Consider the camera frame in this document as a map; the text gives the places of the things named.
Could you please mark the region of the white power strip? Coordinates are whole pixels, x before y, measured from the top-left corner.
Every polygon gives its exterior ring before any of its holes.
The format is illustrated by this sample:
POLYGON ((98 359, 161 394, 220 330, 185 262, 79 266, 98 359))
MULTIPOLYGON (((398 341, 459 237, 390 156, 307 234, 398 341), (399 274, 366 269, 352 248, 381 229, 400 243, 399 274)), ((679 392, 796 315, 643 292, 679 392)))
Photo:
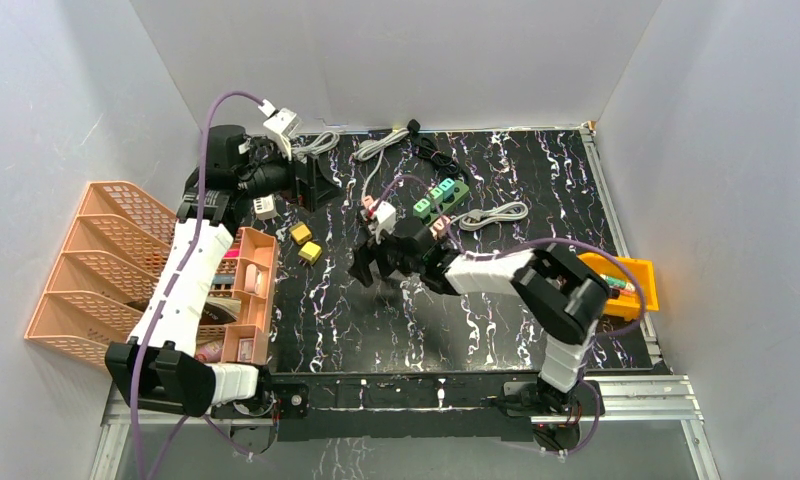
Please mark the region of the white power strip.
POLYGON ((265 221, 278 216, 273 195, 258 197, 254 199, 252 203, 252 210, 256 220, 265 221))

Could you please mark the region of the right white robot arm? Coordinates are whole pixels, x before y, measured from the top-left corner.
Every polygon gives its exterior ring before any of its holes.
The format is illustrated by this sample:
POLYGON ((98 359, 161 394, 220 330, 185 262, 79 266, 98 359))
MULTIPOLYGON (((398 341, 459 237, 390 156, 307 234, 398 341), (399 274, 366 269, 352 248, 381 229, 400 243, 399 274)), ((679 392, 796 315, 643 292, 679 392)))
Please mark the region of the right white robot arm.
POLYGON ((534 383, 505 385, 490 405, 512 416, 563 414, 579 399, 585 357, 610 289, 571 252, 564 239, 511 253, 463 253, 444 228, 402 220, 388 234, 371 235, 353 252, 349 274, 369 287, 374 277, 416 275, 441 295, 500 294, 523 302, 547 336, 534 383))

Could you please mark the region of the green power strip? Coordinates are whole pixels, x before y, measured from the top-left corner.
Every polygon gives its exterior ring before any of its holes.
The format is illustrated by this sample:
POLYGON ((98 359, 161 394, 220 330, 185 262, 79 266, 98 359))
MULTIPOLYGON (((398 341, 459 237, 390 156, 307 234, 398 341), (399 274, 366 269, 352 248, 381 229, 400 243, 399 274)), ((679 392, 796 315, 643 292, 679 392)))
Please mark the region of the green power strip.
POLYGON ((422 221, 432 223, 439 213, 450 215, 469 193, 469 186, 462 180, 444 179, 414 204, 413 213, 422 221))

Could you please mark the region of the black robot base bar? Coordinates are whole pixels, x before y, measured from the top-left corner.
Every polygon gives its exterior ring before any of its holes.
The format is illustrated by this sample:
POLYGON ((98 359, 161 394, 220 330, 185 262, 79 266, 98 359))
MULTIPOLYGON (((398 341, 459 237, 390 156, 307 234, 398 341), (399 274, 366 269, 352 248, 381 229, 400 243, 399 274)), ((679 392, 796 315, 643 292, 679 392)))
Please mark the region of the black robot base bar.
POLYGON ((605 412, 592 380, 562 394, 533 371, 476 371, 273 373, 261 377, 255 398, 211 415, 269 426, 281 441, 499 437, 569 450, 593 436, 605 412))

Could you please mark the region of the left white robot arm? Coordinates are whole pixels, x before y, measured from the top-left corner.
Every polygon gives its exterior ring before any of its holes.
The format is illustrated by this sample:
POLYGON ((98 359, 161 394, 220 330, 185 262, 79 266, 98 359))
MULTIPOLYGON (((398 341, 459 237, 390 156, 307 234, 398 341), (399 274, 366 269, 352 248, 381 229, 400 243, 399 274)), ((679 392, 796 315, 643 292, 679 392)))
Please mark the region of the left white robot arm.
POLYGON ((208 129, 199 165, 185 182, 171 249, 147 307, 104 363, 131 412, 201 417, 236 402, 251 416, 270 411, 273 387, 251 360, 196 359, 201 315, 217 269, 253 200, 280 195, 309 212, 340 195, 315 156, 287 131, 251 136, 242 126, 208 129))

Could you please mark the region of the yellow plug adapter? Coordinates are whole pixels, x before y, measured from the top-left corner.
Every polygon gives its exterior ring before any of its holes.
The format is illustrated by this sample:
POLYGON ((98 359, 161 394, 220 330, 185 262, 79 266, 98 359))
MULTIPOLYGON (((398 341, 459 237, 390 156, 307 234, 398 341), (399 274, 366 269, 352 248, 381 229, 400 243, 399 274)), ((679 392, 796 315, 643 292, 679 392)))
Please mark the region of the yellow plug adapter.
POLYGON ((303 222, 298 222, 298 223, 292 225, 289 228, 289 234, 290 234, 291 239, 297 245, 300 245, 300 246, 302 246, 302 245, 306 244, 307 242, 311 241, 312 238, 313 238, 312 231, 303 222))
POLYGON ((298 251, 298 257, 307 265, 314 265, 323 253, 322 247, 315 242, 305 242, 298 251))

